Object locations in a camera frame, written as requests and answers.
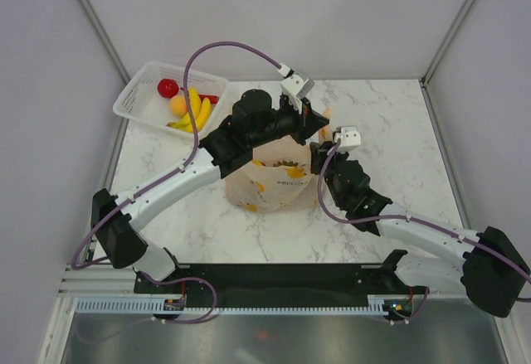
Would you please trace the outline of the peach banana-print plastic bag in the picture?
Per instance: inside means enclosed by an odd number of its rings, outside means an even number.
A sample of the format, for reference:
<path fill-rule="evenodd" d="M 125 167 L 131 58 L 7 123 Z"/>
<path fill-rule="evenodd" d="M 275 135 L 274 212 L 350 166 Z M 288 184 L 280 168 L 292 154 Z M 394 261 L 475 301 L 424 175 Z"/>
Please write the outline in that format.
<path fill-rule="evenodd" d="M 310 172 L 310 149 L 290 136 L 256 148 L 253 159 L 224 179 L 227 200 L 256 213 L 295 211 L 318 204 L 317 179 Z M 280 160 L 298 167 L 272 167 Z"/>

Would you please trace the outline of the fake orange pineapple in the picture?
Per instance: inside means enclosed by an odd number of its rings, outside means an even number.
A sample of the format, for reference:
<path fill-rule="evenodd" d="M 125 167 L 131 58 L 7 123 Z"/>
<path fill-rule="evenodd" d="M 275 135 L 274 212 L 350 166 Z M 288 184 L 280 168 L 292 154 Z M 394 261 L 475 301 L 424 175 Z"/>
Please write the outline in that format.
<path fill-rule="evenodd" d="M 272 164 L 272 167 L 298 167 L 300 164 L 291 160 L 280 160 Z"/>

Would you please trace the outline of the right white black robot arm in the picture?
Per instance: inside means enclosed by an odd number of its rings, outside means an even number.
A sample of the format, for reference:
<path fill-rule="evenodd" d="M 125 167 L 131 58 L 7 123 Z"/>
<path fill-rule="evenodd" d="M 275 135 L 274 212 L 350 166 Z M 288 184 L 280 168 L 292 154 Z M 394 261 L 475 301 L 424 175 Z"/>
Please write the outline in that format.
<path fill-rule="evenodd" d="M 344 213 L 331 214 L 331 219 L 434 255 L 433 260 L 422 260 L 402 254 L 396 264 L 380 271 L 383 289 L 389 293 L 406 286 L 453 289 L 498 318 L 508 317 L 523 301 L 520 293 L 530 281 L 530 268 L 503 231 L 491 226 L 484 231 L 452 227 L 409 211 L 374 191 L 359 161 L 341 153 L 336 143 L 312 143 L 310 155 L 318 188 L 327 188 Z"/>

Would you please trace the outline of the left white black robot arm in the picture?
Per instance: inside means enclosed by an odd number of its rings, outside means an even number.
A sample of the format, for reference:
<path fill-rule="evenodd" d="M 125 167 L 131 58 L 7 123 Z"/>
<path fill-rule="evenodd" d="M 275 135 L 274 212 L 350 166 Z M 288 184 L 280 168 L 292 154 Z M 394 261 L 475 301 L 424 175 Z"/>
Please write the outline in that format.
<path fill-rule="evenodd" d="M 297 109 L 287 95 L 277 108 L 264 90 L 248 90 L 231 114 L 202 138 L 190 157 L 161 176 L 113 195 L 107 189 L 92 198 L 91 222 L 105 259 L 116 269 L 133 267 L 147 274 L 164 293 L 177 290 L 182 274 L 171 253 L 144 239 L 141 230 L 187 195 L 222 180 L 253 159 L 267 143 L 292 137 L 300 145 L 329 124 L 308 99 Z"/>

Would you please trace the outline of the fake red chili pepper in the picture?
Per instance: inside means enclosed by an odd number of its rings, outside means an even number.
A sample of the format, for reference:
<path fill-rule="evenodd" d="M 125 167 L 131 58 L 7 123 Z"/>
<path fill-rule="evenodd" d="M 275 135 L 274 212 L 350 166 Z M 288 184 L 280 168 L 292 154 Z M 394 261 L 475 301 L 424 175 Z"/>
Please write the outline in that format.
<path fill-rule="evenodd" d="M 217 95 L 198 95 L 200 99 L 208 99 L 211 104 L 217 104 L 219 97 Z"/>

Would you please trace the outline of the fake yellow banana bunch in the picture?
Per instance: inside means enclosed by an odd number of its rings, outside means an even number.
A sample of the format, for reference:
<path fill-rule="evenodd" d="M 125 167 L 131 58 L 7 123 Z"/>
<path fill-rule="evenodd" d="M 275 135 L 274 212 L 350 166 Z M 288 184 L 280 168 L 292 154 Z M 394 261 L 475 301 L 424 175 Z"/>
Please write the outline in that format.
<path fill-rule="evenodd" d="M 212 112 L 212 104 L 208 99 L 200 99 L 200 97 L 198 96 L 199 93 L 193 87 L 188 90 L 188 95 L 192 109 L 191 114 L 195 120 L 196 129 L 199 132 L 202 130 L 202 128 L 205 126 L 208 119 L 210 118 Z M 178 121 L 168 122 L 166 126 L 172 129 L 181 130 L 186 133 L 193 133 L 191 114 L 188 111 L 188 113 L 184 117 L 182 117 L 181 119 L 178 118 Z"/>

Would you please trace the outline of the fake orange fruit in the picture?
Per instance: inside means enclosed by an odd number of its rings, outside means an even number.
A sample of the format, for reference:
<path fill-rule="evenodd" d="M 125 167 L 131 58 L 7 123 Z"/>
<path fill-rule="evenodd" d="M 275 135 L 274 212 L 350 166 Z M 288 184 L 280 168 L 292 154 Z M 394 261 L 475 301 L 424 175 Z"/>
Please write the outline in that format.
<path fill-rule="evenodd" d="M 188 106 L 183 95 L 175 95 L 169 100 L 169 109 L 171 113 L 178 117 L 182 118 L 188 113 Z"/>

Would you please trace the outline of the white plastic fruit basket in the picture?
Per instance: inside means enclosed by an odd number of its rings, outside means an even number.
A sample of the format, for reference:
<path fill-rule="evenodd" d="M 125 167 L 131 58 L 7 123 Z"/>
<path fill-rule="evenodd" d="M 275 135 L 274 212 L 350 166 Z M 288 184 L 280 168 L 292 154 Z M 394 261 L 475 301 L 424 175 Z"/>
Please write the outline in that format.
<path fill-rule="evenodd" d="M 178 121 L 178 117 L 171 113 L 169 100 L 160 96 L 157 90 L 158 83 L 163 79 L 175 80 L 182 86 L 183 76 L 184 68 L 181 66 L 160 61 L 146 63 L 119 94 L 113 105 L 114 113 L 144 127 L 192 141 L 191 133 L 167 126 L 169 122 Z M 211 116 L 198 132 L 198 136 L 203 138 L 230 114 L 231 105 L 238 100 L 238 92 L 228 80 L 197 70 L 189 71 L 188 86 L 195 88 L 200 95 L 215 95 L 218 98 Z"/>

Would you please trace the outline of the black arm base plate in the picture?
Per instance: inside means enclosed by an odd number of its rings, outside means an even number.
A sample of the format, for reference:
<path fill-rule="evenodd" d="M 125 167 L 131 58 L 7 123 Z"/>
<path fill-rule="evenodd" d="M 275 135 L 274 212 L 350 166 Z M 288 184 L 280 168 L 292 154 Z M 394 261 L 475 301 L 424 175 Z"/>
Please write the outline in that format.
<path fill-rule="evenodd" d="M 380 264 L 190 264 L 168 278 L 186 277 L 209 282 L 222 308 L 361 306 L 369 295 L 425 292 Z"/>

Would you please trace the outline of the aluminium frame rail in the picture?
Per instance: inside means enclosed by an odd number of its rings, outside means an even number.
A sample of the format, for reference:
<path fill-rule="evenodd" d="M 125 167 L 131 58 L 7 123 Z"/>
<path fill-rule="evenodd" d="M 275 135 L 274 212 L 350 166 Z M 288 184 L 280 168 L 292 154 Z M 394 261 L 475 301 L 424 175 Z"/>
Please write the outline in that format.
<path fill-rule="evenodd" d="M 416 257 L 400 275 L 396 265 L 386 265 L 406 286 L 423 286 L 433 294 L 441 296 L 465 297 L 467 292 L 461 282 L 462 274 L 453 265 L 444 265 L 432 258 Z M 207 286 L 197 281 L 185 281 L 173 285 L 156 285 L 132 269 L 114 269 L 110 265 L 96 265 L 90 269 L 73 270 L 68 268 L 61 281 L 60 291 L 65 294 L 117 294 L 141 295 L 181 295 L 187 296 L 197 289 L 204 291 Z"/>

